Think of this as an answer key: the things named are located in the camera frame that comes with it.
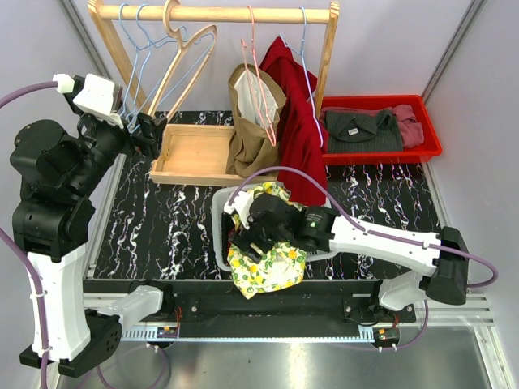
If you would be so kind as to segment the lemon print skirt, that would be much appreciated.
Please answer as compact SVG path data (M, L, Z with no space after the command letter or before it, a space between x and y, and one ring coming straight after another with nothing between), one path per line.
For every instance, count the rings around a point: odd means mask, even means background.
M265 182L246 190L254 199L262 194L274 195L303 212L306 208L289 201L290 194L276 182ZM234 228L242 227L236 214L230 216ZM242 295L251 299L258 293L271 293L300 283L304 276L307 252L289 243L277 243L260 263L254 263L234 243L228 243L227 262L232 279Z

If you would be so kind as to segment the red polka dot skirt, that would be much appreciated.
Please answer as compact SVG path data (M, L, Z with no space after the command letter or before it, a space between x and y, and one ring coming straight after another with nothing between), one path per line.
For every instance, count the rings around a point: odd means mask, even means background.
M231 244L231 243L235 242L239 238L241 232L242 232L242 228L230 229L229 233L228 233L228 243Z

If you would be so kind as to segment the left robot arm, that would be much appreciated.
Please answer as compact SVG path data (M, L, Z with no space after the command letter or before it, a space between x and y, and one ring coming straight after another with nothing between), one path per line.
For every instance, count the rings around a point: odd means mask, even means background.
M53 120L31 123L16 135L10 158L22 178L13 244L28 267L36 324L20 360L38 369L54 362L72 378L108 360L141 320L165 321L175 310L172 288L151 280L106 307L84 306L91 194L117 156L135 153L143 139L90 114L78 127L74 137Z

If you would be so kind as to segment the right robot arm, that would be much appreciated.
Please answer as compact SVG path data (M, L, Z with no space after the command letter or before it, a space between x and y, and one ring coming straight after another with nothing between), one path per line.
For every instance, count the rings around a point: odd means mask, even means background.
M287 243L306 253L355 253L408 268L408 272L375 286L368 311L378 321L421 300L451 306L466 302L468 261L465 244L456 229L440 235L413 233L362 223L325 206L297 209L263 193L258 197L241 191L225 202L224 211L238 218L231 241L260 262L261 254L277 243Z

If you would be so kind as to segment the khaki skirt white lining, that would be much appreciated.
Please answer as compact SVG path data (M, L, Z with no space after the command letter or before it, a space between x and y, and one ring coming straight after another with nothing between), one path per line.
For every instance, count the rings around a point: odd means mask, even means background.
M248 64L251 78L255 78L252 64ZM265 94L274 130L280 121L286 97L279 85L264 71L259 71L264 82ZM259 115L251 100L244 64L238 65L228 80L229 99L234 120L226 161L227 174L249 177L253 173L277 164L278 148L273 147L260 122Z

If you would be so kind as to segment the plain red skirt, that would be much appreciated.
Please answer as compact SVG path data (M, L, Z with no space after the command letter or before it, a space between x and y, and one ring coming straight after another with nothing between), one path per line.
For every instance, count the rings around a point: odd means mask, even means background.
M322 147L328 135L325 130L317 129L315 110L309 101L317 78L294 60L280 37L270 45L259 68L279 85L286 97L277 125L281 165L301 170L326 187Z

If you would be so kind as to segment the wooden clothes rack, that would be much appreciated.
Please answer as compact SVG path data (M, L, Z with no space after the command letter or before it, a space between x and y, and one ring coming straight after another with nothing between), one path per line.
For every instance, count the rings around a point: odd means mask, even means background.
M114 26L118 22L118 6L102 1L88 2L88 11L109 51L121 77L125 75L126 55L123 43ZM142 14L144 22L161 22L162 6L149 6ZM138 6L128 5L123 11L125 21L135 22ZM327 83L330 60L340 14L338 2L326 9L256 8L256 24L319 24L326 27L320 69L315 90L310 93L315 114L319 114ZM246 7L192 7L176 6L170 16L172 24L183 25L192 34L208 24L250 24ZM138 101L147 94L139 88ZM162 141L161 155L153 161L150 178L157 184L194 186L236 186L238 175L225 172L231 126L188 125L167 123Z

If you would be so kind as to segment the white plastic mesh basket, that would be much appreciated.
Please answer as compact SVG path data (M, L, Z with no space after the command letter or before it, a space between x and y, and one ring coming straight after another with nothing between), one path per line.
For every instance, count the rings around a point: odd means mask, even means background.
M231 267L227 262L229 233L234 227L230 216L224 213L225 203L229 197L238 189L237 186L224 187L215 192L212 197L211 217L212 217L212 243L217 266L222 271L231 272ZM334 258L338 251L315 251L307 253L307 263Z

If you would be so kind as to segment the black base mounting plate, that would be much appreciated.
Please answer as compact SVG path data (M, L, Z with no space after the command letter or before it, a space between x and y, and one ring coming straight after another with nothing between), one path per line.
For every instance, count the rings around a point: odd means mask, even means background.
M159 320L172 316L180 319L182 304L188 302L202 305L212 302L218 314L296 314L307 307L311 313L316 313L319 304L333 297L349 306L353 304L353 297L364 298L366 301L358 308L361 319L380 319L395 314L375 307L373 294L379 286L376 281L304 280L288 289L259 293L251 299L246 299L229 280L155 280L153 285L165 289L166 308L146 318Z

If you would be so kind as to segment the dark grey striped shirt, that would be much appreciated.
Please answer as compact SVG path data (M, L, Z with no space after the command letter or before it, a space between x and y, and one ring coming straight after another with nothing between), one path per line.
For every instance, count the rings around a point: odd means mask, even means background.
M375 114L328 111L324 126L331 154L403 151L397 119L389 109Z

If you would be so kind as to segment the pink garment in bin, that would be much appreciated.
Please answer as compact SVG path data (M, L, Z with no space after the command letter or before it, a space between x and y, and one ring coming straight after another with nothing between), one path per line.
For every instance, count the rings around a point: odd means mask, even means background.
M403 148L413 148L423 144L425 137L422 124L418 121L410 105L397 105L388 108L397 120Z

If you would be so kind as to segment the red plastic bin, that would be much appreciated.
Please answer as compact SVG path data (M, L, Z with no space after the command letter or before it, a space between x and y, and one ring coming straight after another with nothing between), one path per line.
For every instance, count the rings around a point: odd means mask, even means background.
M431 158L443 151L435 128L419 95L378 95L378 96L325 96L322 107L343 107L362 110L381 110L397 105L410 105L414 114L422 124L424 142L402 152L371 153L324 153L326 165L390 165L427 163Z

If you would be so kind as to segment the aluminium frame rail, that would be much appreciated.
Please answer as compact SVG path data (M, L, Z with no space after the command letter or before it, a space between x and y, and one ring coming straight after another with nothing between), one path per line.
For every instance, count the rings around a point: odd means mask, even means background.
M238 343L373 343L375 330L422 327L424 320L433 327L491 327L494 321L486 301L471 298L466 306L445 308L430 302L407 306L384 318L361 319L358 308L366 300L352 298L352 305L335 297L319 304L317 312L304 308L296 314L218 314L209 302L183 303L182 317L146 318L122 332L122 341L149 343L238 342Z

